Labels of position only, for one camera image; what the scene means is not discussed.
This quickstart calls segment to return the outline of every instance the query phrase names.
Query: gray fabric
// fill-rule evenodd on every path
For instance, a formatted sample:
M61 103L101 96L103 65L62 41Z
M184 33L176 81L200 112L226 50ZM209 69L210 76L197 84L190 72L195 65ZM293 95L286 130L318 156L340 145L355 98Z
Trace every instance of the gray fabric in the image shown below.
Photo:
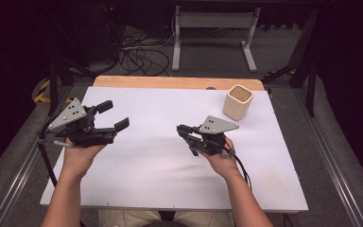
M173 222L173 221L161 221L161 222L147 224L142 227L188 227L188 226L185 224L181 224L181 223Z

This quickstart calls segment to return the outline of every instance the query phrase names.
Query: metal stand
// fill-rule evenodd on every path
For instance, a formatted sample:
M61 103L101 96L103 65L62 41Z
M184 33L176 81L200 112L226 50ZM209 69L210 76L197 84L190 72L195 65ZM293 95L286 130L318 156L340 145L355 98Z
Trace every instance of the metal stand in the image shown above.
M293 69L297 69L290 81L290 86L292 88L300 88L303 86L305 79L309 76L306 107L311 116L314 116L314 94L316 78L314 62L316 57L314 56L314 53L309 53L307 46L310 43L310 39L312 37L311 33L317 20L317 15L318 10L314 9L305 23L300 39L298 40L297 45L291 54L287 66L274 73L267 72L268 76L261 79L261 81L266 84L290 72Z
M182 47L180 38L181 27L233 27L250 29L247 39L241 42L241 46L250 71L253 73L256 72L257 68L250 51L250 44L258 21L259 12L260 8L256 8L254 12L185 12L180 10L180 6L176 6L175 46L173 49L172 70L179 71L180 68Z

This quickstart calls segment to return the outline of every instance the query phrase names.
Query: hand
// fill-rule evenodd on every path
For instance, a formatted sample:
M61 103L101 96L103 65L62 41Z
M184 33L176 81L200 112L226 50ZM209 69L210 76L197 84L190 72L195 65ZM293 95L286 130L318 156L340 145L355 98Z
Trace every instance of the hand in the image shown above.
M71 144L71 141L66 138L66 143ZM96 155L105 147L106 145L88 148L66 148L60 176L70 178L70 180L81 180L87 173Z
M230 146L230 149L234 149L233 141L226 137L225 147L227 148L228 146ZM201 150L199 150L199 153L202 154L202 156L204 156L209 161L214 171L225 180L231 178L232 176L242 177L240 171L237 168L237 163L234 157L230 159L221 158L217 154L210 156L209 154L202 152Z

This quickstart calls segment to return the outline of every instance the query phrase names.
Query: white tabletop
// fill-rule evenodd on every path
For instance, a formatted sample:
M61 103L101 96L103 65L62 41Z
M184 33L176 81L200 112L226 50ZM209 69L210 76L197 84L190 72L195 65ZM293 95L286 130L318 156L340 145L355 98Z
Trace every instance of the white tabletop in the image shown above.
M195 157L176 126L199 126L222 113L227 91L90 87L83 105L112 100L113 108L95 116L96 128L125 117L130 126L105 147L81 184L81 205L96 208L230 210L226 184L202 156ZM268 212L308 210L267 92L254 92L240 128L225 134L248 171L252 190ZM63 156L55 165L59 176ZM48 204L52 183L43 192Z

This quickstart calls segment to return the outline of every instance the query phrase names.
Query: cup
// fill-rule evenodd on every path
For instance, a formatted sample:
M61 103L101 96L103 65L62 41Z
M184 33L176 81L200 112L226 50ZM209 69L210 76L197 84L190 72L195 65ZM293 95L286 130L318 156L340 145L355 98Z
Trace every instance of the cup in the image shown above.
M248 88L236 84L226 95L223 113L231 119L238 121L246 114L254 93Z

